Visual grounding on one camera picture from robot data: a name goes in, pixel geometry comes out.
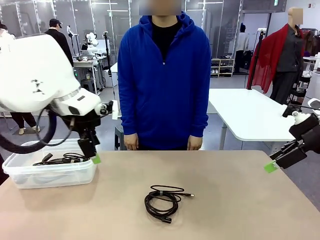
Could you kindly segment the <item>person left hand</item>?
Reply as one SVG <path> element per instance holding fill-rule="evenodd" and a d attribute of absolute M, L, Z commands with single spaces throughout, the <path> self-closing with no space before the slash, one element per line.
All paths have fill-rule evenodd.
<path fill-rule="evenodd" d="M 187 143 L 187 150 L 188 151 L 198 151 L 203 144 L 203 138 L 202 137 L 196 137 L 190 135 L 188 138 L 188 143 Z"/>

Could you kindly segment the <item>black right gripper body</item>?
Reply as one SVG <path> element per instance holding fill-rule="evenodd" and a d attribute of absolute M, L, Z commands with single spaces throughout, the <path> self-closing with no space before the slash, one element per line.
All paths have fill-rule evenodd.
<path fill-rule="evenodd" d="M 302 141 L 298 147 L 305 153 L 320 152 L 320 120 L 314 113 L 299 124 L 291 126 L 289 132 L 297 141 Z"/>

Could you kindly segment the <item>person right hand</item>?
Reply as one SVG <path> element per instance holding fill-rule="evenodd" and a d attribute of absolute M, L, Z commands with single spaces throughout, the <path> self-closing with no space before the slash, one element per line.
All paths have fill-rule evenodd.
<path fill-rule="evenodd" d="M 137 133 L 125 134 L 124 135 L 124 145 L 129 151 L 136 151 L 139 149 L 139 138 Z"/>

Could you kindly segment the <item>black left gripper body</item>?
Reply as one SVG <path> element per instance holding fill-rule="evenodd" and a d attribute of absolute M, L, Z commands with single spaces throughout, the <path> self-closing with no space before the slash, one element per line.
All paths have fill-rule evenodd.
<path fill-rule="evenodd" d="M 91 140 L 91 134 L 96 134 L 96 127 L 101 125 L 101 117 L 98 116 L 94 110 L 84 116 L 66 115 L 62 116 L 61 119 L 67 126 L 69 126 L 72 119 L 74 119 L 71 131 L 77 132 L 79 139 L 88 138 Z"/>

